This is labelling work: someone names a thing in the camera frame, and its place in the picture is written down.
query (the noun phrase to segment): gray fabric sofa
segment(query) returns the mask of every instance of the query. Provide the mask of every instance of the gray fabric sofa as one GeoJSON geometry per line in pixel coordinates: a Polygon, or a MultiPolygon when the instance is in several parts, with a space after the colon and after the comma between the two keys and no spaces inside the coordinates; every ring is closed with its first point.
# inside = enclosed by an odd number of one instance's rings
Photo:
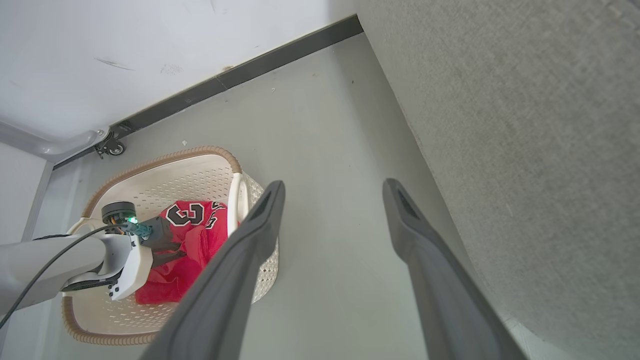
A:
{"type": "Polygon", "coordinates": [[[638,6],[358,10],[495,307],[576,358],[640,357],[638,6]]]}

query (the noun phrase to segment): red cloth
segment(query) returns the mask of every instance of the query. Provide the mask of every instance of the red cloth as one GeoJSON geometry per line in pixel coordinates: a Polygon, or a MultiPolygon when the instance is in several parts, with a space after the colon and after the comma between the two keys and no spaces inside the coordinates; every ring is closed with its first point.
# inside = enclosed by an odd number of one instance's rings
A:
{"type": "Polygon", "coordinates": [[[177,201],[160,216],[169,220],[172,241],[186,256],[155,267],[136,291],[139,304],[179,302],[227,240],[227,207],[213,201],[177,201]]]}

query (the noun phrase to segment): laundry basket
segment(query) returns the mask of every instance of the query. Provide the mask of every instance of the laundry basket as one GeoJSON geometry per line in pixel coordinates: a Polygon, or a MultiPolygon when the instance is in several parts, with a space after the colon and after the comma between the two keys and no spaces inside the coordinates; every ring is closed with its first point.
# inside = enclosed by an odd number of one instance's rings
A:
{"type": "MultiPolygon", "coordinates": [[[[227,204],[229,234],[247,215],[264,189],[242,172],[238,161],[221,147],[199,147],[144,163],[110,179],[89,200],[82,218],[68,233],[84,225],[102,224],[102,207],[116,201],[136,205],[139,221],[157,216],[176,200],[216,200],[227,204]]],[[[260,267],[253,301],[269,291],[278,274],[278,244],[260,267]]],[[[134,295],[112,301],[105,286],[63,294],[62,313],[74,339],[100,345],[149,343],[177,303],[140,305],[134,295]]]]}

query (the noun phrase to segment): basket handle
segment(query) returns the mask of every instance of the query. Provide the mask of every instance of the basket handle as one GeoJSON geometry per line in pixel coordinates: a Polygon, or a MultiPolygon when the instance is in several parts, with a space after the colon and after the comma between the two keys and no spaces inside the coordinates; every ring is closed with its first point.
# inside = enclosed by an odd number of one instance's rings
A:
{"type": "Polygon", "coordinates": [[[82,218],[80,218],[80,220],[78,220],[78,222],[76,222],[71,227],[71,229],[69,229],[69,231],[67,231],[67,234],[69,234],[69,235],[75,234],[84,225],[87,225],[91,230],[96,230],[99,227],[103,227],[104,226],[104,222],[102,222],[101,220],[98,220],[96,218],[85,218],[85,217],[82,217],[82,218]]]}
{"type": "Polygon", "coordinates": [[[249,194],[246,181],[241,172],[234,172],[229,188],[229,204],[227,209],[227,234],[231,234],[238,228],[238,222],[242,222],[249,214],[249,194]]]}

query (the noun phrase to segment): gray floor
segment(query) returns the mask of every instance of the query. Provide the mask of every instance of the gray floor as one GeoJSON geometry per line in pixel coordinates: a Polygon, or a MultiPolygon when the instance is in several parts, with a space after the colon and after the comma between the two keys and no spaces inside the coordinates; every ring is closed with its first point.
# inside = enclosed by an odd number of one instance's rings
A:
{"type": "MultiPolygon", "coordinates": [[[[54,172],[37,233],[72,224],[89,196],[118,172],[170,152],[222,146],[261,184],[281,179],[287,187],[280,272],[252,307],[241,358],[426,358],[408,273],[388,236],[382,181],[400,180],[470,264],[364,35],[192,106],[126,142],[120,157],[91,155],[54,172]]],[[[143,350],[76,342],[61,327],[57,303],[51,311],[46,349],[58,359],[132,359],[143,350]]]]}

